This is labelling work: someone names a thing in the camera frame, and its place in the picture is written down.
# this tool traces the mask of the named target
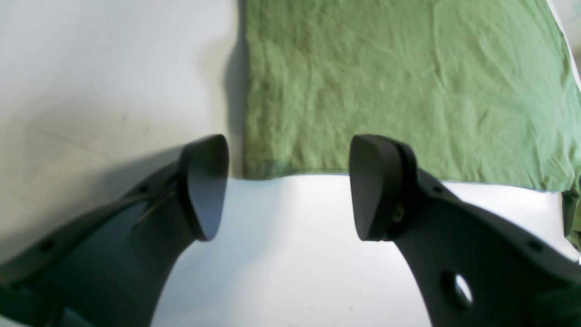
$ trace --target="green towel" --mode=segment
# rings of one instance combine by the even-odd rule
[[[545,0],[248,0],[246,15],[245,178],[346,173],[353,135],[384,135],[440,180],[567,191],[578,245],[581,97]]]

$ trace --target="white backdrop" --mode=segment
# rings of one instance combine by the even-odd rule
[[[220,231],[180,257],[153,326],[429,326],[397,248],[358,240],[348,177],[236,179],[248,76],[238,8],[0,2],[0,261],[114,200],[180,145],[224,133],[234,179]],[[576,255],[558,195],[451,187]]]

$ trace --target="wrinkled fabric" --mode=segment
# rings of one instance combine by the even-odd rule
[[[581,97],[544,0],[247,0],[244,174],[347,173],[350,140],[440,180],[564,194],[581,231]]]

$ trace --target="green cloth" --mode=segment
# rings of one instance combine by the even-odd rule
[[[545,0],[247,0],[246,38],[245,178],[346,173],[379,134],[440,180],[568,191],[578,244],[581,97]]]

